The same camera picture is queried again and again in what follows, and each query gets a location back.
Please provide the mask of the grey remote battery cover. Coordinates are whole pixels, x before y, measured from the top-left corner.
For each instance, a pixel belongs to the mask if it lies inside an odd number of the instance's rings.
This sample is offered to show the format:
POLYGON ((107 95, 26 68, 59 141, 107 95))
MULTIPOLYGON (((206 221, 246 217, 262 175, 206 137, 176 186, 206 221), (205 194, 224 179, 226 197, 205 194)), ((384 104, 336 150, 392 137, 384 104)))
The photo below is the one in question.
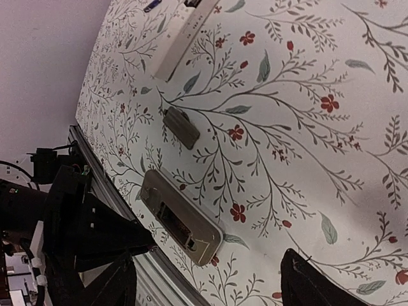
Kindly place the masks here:
POLYGON ((163 124, 188 150, 192 150, 200 138, 200 132, 189 120, 187 114, 174 106, 164 111, 163 124))

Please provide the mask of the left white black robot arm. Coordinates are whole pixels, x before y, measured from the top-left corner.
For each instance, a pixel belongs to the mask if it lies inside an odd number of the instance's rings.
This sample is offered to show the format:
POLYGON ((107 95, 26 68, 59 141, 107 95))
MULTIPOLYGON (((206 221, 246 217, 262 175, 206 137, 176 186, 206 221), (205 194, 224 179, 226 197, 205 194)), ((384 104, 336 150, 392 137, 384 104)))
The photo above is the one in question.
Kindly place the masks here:
POLYGON ((49 191, 1 181, 1 242, 22 249, 37 305, 134 305, 133 258, 154 245, 149 230, 89 190, 89 176, 63 165, 49 191))

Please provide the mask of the long white remote control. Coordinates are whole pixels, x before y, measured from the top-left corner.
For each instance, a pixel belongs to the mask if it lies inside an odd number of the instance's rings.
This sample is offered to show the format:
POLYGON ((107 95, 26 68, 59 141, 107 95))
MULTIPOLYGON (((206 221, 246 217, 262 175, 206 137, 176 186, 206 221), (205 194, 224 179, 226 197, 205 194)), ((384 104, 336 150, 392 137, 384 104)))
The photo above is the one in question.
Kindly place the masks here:
POLYGON ((149 63, 152 76, 169 81, 218 0, 182 1, 149 63))

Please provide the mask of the white air conditioner remote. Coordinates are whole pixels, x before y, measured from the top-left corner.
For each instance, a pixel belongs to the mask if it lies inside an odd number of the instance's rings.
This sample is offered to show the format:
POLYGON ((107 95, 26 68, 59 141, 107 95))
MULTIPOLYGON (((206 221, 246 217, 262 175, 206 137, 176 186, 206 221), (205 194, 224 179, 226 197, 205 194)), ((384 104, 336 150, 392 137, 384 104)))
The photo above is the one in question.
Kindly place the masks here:
POLYGON ((222 244, 222 229, 171 180, 148 170, 140 197, 156 221, 198 266, 211 262, 222 244))

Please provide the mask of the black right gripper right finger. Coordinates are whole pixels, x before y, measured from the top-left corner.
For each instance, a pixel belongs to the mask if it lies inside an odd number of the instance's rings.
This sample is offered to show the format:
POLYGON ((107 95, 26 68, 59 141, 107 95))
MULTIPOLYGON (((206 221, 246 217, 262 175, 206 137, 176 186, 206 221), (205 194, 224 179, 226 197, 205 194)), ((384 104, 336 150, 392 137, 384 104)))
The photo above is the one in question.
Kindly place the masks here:
POLYGON ((284 306, 362 306, 366 304, 330 282, 293 249, 285 251, 280 271, 284 306))

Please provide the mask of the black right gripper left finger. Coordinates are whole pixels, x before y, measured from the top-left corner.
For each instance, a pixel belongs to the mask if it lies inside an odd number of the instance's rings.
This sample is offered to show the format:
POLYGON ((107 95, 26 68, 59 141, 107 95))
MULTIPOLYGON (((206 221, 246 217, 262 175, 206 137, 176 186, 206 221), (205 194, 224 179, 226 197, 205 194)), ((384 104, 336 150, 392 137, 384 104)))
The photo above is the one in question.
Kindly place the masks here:
POLYGON ((63 305, 134 306, 137 275, 133 257, 126 251, 87 287, 73 293, 63 305))

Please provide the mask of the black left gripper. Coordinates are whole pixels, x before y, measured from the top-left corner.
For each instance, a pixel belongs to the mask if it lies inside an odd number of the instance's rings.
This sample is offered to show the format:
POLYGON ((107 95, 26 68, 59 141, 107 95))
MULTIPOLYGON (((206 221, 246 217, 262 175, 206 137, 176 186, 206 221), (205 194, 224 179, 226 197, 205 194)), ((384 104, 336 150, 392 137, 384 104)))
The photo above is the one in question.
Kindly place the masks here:
POLYGON ((43 252, 64 268, 84 272, 129 251, 145 254, 156 245, 152 233, 88 193, 87 177, 60 167, 45 200, 43 252))

